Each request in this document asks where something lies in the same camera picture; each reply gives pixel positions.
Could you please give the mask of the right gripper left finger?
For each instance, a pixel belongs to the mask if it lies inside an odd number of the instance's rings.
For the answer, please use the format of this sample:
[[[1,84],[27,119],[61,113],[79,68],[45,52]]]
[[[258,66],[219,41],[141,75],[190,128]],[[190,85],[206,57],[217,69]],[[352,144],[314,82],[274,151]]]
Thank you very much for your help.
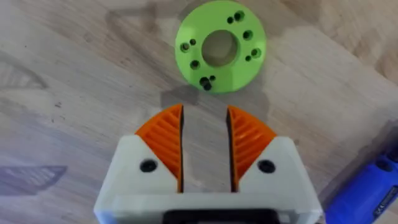
[[[123,136],[99,192],[94,212],[111,211],[118,197],[183,192],[183,105],[157,113]]]

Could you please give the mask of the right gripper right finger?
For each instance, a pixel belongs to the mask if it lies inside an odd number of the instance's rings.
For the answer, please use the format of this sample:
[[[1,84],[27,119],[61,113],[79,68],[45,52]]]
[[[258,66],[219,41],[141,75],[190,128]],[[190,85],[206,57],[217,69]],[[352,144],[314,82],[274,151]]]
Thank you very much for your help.
[[[231,191],[247,208],[269,208],[293,218],[319,218],[322,206],[291,138],[252,114],[228,106]]]

